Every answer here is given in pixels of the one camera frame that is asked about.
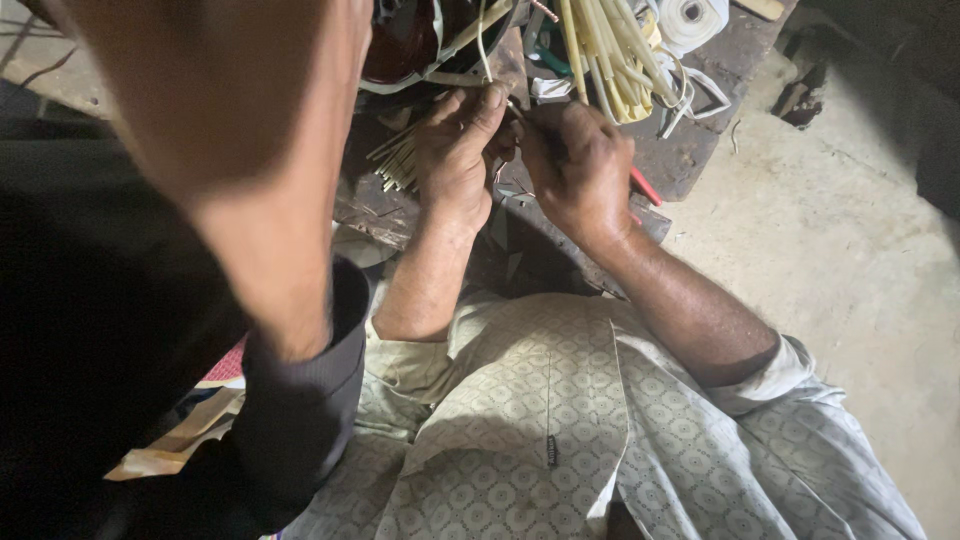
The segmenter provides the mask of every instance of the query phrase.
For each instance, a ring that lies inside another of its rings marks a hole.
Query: shirt sleeve
[[[430,405],[441,401],[455,384],[447,341],[380,339],[368,320],[367,344],[367,372],[400,396]]]
[[[782,397],[813,375],[816,361],[803,343],[780,335],[777,354],[766,366],[740,384],[705,388],[717,408],[732,417]]]
[[[707,392],[847,524],[849,537],[925,538],[860,424],[841,405],[846,393],[813,375],[813,365],[806,347],[784,336],[766,369]]]
[[[286,364],[254,331],[244,353],[247,399],[232,430],[204,442],[177,475],[104,482],[78,537],[255,538],[292,521],[352,433],[369,297],[363,273],[336,259],[331,345]]]

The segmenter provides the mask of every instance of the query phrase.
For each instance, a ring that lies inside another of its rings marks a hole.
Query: white wire
[[[487,61],[487,49],[483,47],[483,17],[487,14],[487,0],[480,0],[480,16],[477,17],[477,48],[480,49],[480,60],[483,62],[484,74],[487,80],[493,82],[493,73],[490,71],[490,62]]]

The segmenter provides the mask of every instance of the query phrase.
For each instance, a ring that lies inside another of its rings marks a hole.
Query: dark clothing
[[[162,434],[156,421],[248,324],[216,259],[117,141],[39,128],[0,128],[0,538],[283,527],[349,438],[366,278],[334,263],[334,339],[316,358],[282,364],[253,330],[232,431],[180,474],[102,480]]]

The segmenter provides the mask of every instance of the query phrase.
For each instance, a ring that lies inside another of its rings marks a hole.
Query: hand
[[[490,217],[484,148],[507,108],[508,90],[494,82],[483,90],[457,88],[417,129],[417,184],[423,218],[449,230],[476,234]]]
[[[514,122],[523,163],[547,218],[589,256],[610,248],[634,226],[630,167],[634,140],[579,102],[542,105]],[[560,141],[548,142],[558,133]]]

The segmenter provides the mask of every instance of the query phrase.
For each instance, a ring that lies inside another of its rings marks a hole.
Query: patterned shirt
[[[701,388],[631,305],[474,295],[445,343],[380,340],[337,470],[284,539],[924,538],[841,406],[782,336]]]

